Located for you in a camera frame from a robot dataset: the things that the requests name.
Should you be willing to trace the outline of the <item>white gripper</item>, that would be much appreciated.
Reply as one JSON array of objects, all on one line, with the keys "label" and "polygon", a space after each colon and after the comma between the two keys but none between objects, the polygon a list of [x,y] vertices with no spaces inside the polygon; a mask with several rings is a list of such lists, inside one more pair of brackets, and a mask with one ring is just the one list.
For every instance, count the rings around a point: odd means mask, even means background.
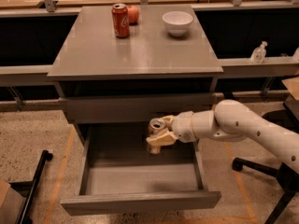
[{"label": "white gripper", "polygon": [[192,130],[193,112],[182,112],[177,116],[169,115],[162,117],[164,129],[156,134],[152,134],[147,138],[147,142],[152,147],[171,146],[177,140],[183,143],[194,142],[197,137]]}]

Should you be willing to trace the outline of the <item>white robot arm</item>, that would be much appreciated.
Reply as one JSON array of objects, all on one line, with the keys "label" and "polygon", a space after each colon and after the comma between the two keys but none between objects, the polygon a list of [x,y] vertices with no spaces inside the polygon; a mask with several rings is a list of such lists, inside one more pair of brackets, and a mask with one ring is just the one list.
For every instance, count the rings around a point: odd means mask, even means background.
[{"label": "white robot arm", "polygon": [[152,119],[147,143],[150,152],[158,154],[161,147],[177,140],[189,143],[202,137],[219,141],[250,138],[299,173],[299,134],[263,119],[235,100],[220,101],[213,110]]}]

